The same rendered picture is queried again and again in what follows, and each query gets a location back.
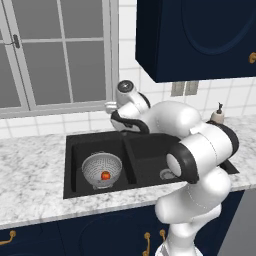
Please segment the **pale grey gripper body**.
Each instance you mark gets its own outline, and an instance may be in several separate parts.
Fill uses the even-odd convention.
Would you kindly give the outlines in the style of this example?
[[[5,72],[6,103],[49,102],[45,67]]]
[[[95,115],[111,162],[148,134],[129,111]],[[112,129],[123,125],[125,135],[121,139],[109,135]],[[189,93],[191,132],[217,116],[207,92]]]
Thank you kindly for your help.
[[[117,103],[116,102],[106,102],[105,103],[105,111],[107,114],[111,114],[117,109]]]

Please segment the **white colander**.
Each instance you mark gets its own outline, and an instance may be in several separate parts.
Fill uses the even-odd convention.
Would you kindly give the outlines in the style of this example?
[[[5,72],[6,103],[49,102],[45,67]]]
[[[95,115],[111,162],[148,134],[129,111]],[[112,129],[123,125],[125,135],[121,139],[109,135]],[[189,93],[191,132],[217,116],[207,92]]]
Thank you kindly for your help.
[[[94,189],[110,188],[119,179],[122,171],[122,161],[114,154],[95,152],[87,157],[81,167],[85,180]],[[109,171],[111,178],[102,180],[101,173]]]

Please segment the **black double sink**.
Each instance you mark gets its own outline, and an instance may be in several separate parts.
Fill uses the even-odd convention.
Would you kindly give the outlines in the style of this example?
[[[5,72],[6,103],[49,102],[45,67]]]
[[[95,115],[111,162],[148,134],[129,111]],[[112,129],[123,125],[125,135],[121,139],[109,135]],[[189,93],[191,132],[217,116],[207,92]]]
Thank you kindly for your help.
[[[70,199],[177,183],[177,177],[162,179],[160,172],[168,167],[168,152],[180,144],[186,146],[199,163],[218,161],[212,145],[200,134],[184,140],[167,134],[142,135],[117,131],[69,135],[66,137],[63,197]],[[94,189],[82,173],[83,162],[96,152],[111,153],[122,162],[120,177],[110,188]]]

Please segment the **silver sink drain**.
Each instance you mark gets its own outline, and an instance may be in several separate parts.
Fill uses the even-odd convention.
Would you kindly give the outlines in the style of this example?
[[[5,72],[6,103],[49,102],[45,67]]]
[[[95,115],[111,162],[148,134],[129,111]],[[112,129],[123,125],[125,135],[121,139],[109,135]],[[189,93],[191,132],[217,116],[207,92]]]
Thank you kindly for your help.
[[[162,180],[171,180],[175,178],[175,175],[170,169],[163,169],[160,171],[160,178]]]

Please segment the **grey framed window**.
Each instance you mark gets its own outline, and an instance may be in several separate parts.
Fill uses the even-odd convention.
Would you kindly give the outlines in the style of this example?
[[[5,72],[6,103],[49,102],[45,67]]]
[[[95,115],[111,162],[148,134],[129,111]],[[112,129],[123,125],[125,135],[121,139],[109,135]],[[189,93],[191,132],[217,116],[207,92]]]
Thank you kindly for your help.
[[[118,0],[0,0],[1,118],[102,110],[118,68]]]

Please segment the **cream soap dispenser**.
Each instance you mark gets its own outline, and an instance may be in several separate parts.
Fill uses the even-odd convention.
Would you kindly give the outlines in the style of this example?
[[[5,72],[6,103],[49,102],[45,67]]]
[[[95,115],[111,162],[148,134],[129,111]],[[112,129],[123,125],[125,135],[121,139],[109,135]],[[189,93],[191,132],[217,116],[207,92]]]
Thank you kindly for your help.
[[[211,114],[211,118],[210,118],[211,121],[214,121],[220,124],[224,123],[224,112],[222,110],[222,107],[223,107],[223,104],[218,103],[218,109]]]

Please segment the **navy cupboard door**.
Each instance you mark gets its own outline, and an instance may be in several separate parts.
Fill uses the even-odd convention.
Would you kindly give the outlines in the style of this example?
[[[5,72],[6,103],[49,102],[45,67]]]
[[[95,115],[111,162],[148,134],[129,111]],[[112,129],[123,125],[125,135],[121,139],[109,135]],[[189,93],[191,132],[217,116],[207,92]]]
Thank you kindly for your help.
[[[0,230],[0,256],[65,256],[57,224]]]
[[[66,256],[142,256],[150,245],[155,255],[163,242],[154,206],[71,218],[58,222]]]
[[[203,256],[217,256],[237,211],[244,191],[230,192],[222,202],[219,217],[211,220],[197,233],[195,245]]]

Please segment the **grey wall socket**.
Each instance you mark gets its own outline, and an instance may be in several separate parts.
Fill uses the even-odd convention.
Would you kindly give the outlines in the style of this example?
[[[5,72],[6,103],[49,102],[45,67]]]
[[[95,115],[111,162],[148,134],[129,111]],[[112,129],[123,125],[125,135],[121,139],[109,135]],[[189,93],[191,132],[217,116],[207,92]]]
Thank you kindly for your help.
[[[185,82],[180,81],[180,82],[173,82],[172,83],[172,89],[171,89],[171,96],[176,97],[176,96],[182,96],[185,88]]]
[[[198,91],[199,81],[187,81],[185,88],[185,95],[196,95]]]

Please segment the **navy wall cupboard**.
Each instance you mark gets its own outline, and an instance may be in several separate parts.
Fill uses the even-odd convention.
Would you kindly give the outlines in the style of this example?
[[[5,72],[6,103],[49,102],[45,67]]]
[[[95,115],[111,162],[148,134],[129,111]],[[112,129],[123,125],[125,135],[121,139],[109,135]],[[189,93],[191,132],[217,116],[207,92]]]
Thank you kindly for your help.
[[[256,76],[256,0],[137,0],[135,58],[157,83]]]

